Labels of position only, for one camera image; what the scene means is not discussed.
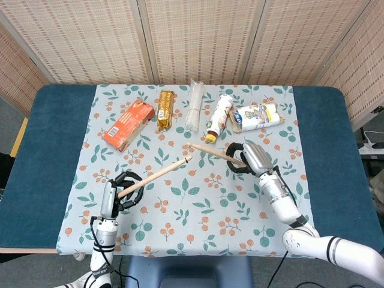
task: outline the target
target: leaf pattern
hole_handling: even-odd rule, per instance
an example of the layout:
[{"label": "leaf pattern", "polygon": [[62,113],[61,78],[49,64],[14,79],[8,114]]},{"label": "leaf pattern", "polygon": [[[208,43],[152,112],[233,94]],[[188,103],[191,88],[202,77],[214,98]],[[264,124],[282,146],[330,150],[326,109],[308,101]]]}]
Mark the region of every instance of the leaf pattern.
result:
[{"label": "leaf pattern", "polygon": [[[162,89],[177,94],[169,130],[157,132],[157,119],[153,117],[123,153],[103,140],[105,131],[135,99],[146,101],[156,110]],[[221,93],[231,95],[234,106],[269,101],[277,104],[285,119],[283,124],[236,134],[228,120],[215,147],[222,153],[232,142],[264,147],[273,165],[279,165],[300,211],[312,222],[292,87],[207,85],[198,133],[184,127],[190,108],[189,90],[187,85],[98,85],[84,124],[86,134],[63,214],[56,245],[59,253],[92,253],[89,221],[100,214],[107,181],[126,170],[145,178],[190,154],[191,162],[145,185],[140,203],[119,213],[115,253],[145,257],[282,256],[285,247],[281,238],[286,227],[276,220],[255,177],[233,173],[225,161],[186,145],[187,141],[205,145],[205,124]]]}]

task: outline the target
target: blue chair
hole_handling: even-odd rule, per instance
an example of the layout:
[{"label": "blue chair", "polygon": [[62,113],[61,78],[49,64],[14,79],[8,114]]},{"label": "blue chair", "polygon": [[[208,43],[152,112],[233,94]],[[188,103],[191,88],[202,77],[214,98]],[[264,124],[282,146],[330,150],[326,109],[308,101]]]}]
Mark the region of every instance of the blue chair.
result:
[{"label": "blue chair", "polygon": [[[253,288],[251,259],[247,256],[131,256],[128,275],[140,288]],[[137,287],[127,278],[125,288]]]}]

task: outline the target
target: clear plastic bag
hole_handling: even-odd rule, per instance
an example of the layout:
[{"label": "clear plastic bag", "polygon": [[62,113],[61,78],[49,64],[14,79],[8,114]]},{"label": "clear plastic bag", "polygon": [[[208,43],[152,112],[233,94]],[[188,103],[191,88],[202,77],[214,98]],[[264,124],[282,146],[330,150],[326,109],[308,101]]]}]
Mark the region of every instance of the clear plastic bag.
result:
[{"label": "clear plastic bag", "polygon": [[191,79],[190,91],[190,108],[188,110],[187,119],[185,120],[185,129],[198,131],[200,121],[200,107],[202,105],[203,94],[205,93],[205,85],[203,82],[196,82]]}]

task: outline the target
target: bottle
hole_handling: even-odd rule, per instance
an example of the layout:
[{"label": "bottle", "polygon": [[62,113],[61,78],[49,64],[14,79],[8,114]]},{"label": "bottle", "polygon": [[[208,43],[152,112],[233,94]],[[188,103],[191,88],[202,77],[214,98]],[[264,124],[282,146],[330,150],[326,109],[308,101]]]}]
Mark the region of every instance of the bottle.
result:
[{"label": "bottle", "polygon": [[222,94],[218,99],[216,109],[207,124],[207,135],[205,140],[209,143],[215,143],[216,138],[221,134],[226,126],[226,120],[229,110],[232,108],[233,98],[230,95]]}]

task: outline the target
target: wooden drumstick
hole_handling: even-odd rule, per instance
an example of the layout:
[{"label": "wooden drumstick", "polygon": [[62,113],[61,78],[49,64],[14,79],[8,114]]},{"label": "wooden drumstick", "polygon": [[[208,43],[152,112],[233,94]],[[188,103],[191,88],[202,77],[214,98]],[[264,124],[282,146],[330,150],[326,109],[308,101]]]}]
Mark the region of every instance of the wooden drumstick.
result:
[{"label": "wooden drumstick", "polygon": [[128,187],[127,189],[122,190],[119,194],[119,198],[123,198],[124,196],[128,195],[129,193],[133,192],[134,190],[138,189],[141,186],[144,186],[145,184],[150,183],[151,181],[163,176],[164,174],[172,171],[173,169],[183,165],[185,162],[188,162],[192,159],[191,155],[186,156],[184,159],[181,159],[177,162],[174,162],[173,164],[169,165],[168,167],[165,167],[163,170],[160,170],[151,176],[141,180],[140,182]]},{"label": "wooden drumstick", "polygon": [[243,162],[237,160],[237,159],[234,159],[230,156],[227,156],[226,154],[223,154],[221,153],[221,151],[219,150],[214,150],[214,149],[211,149],[207,146],[202,146],[202,145],[199,145],[199,144],[195,144],[195,143],[191,143],[191,142],[187,142],[187,145],[188,146],[192,146],[200,151],[204,151],[204,152],[207,152],[207,153],[210,153],[212,155],[215,155],[217,157],[220,157],[222,159],[225,159],[227,161],[231,161],[233,164],[237,164],[240,167],[246,167],[247,165],[245,165]]}]

